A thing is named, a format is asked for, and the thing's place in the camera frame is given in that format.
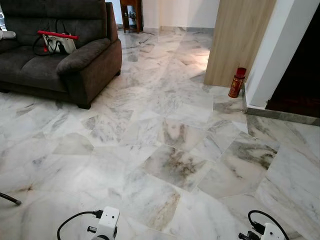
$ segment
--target black cable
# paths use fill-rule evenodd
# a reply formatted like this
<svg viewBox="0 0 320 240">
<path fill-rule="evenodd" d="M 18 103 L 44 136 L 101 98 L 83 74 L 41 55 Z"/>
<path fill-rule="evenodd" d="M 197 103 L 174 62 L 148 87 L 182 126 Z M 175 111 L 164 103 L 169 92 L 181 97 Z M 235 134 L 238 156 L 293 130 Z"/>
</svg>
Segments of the black cable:
<svg viewBox="0 0 320 240">
<path fill-rule="evenodd" d="M 83 212 L 79 212 L 78 214 L 76 214 L 76 215 L 68 218 L 67 220 L 65 220 L 65 221 L 60 225 L 60 227 L 58 228 L 58 230 L 57 230 L 57 232 L 56 232 L 56 237 L 58 238 L 58 240 L 61 240 L 61 238 L 60 238 L 60 230 L 61 230 L 61 228 L 62 228 L 67 222 L 69 222 L 70 220 L 72 220 L 72 219 L 74 219 L 74 218 L 76 218 L 76 217 L 78 217 L 78 216 L 80 216 L 80 215 L 83 215 L 83 214 L 95 214 L 95 213 L 96 213 L 95 211 L 83 211 Z"/>
<path fill-rule="evenodd" d="M 252 220 L 251 220 L 251 214 L 253 214 L 253 213 L 257 213 L 257 214 L 264 215 L 264 216 L 266 216 L 267 218 L 269 218 L 270 220 L 272 220 L 272 221 L 277 225 L 277 227 L 281 230 L 281 232 L 283 233 L 285 239 L 286 239 L 286 240 L 290 240 L 289 237 L 288 237 L 288 235 L 286 234 L 285 230 L 282 228 L 282 226 L 281 226 L 272 216 L 270 216 L 269 214 L 267 214 L 267 213 L 265 213 L 265 212 L 263 212 L 263 211 L 251 210 L 251 211 L 248 212 L 248 219 L 249 219 L 251 225 L 252 225 L 254 228 L 256 228 L 257 225 L 261 225 L 261 224 L 258 223 L 258 222 L 255 222 L 255 221 L 252 221 Z"/>
</svg>

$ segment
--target red can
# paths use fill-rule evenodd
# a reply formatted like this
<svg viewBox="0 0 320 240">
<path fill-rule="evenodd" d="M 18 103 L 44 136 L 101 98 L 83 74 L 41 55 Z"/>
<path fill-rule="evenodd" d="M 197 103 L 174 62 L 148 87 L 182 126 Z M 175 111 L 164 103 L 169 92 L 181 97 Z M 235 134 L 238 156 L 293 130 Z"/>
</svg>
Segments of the red can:
<svg viewBox="0 0 320 240">
<path fill-rule="evenodd" d="M 237 98 L 240 90 L 241 90 L 241 86 L 242 83 L 244 82 L 245 74 L 246 74 L 247 69 L 245 69 L 244 67 L 238 67 L 238 69 L 236 70 L 236 74 L 234 75 L 234 79 L 232 81 L 231 87 L 230 87 L 230 91 L 228 96 L 230 98 Z"/>
</svg>

